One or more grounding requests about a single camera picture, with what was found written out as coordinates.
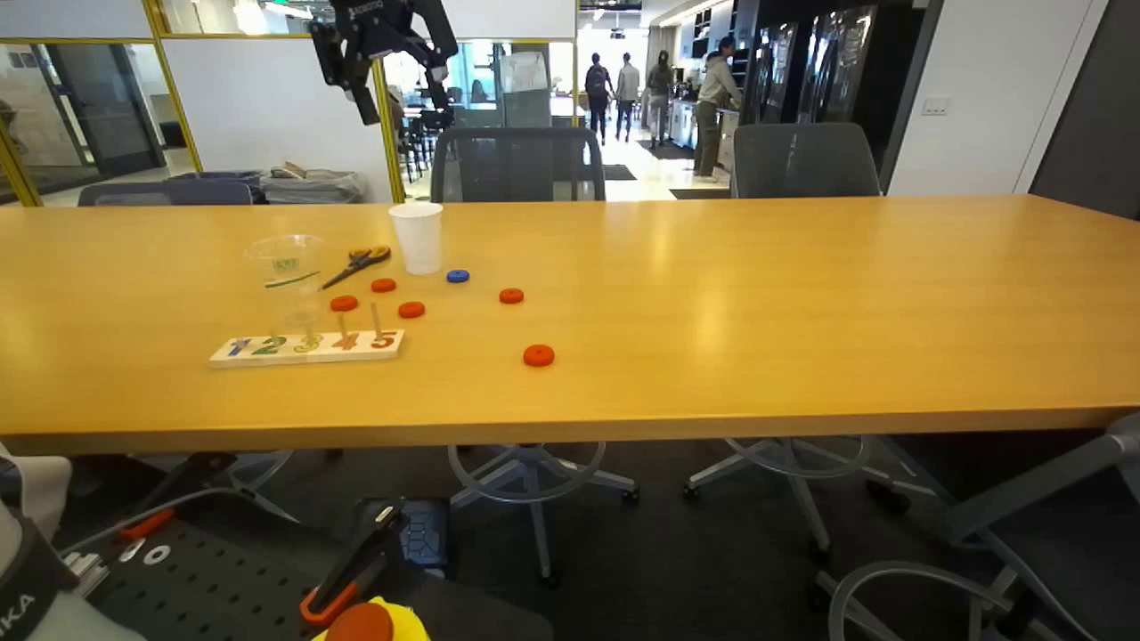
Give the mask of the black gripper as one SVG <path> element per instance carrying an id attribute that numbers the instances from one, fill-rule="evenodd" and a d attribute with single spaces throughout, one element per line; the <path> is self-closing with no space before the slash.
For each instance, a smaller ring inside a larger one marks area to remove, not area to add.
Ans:
<path id="1" fill-rule="evenodd" d="M 443 0 L 330 0 L 330 10 L 308 23 L 308 44 L 325 82 L 356 104 L 362 125 L 381 120 L 368 90 L 368 69 L 384 54 L 411 54 L 422 69 L 426 120 L 451 120 L 443 79 L 460 44 Z"/>

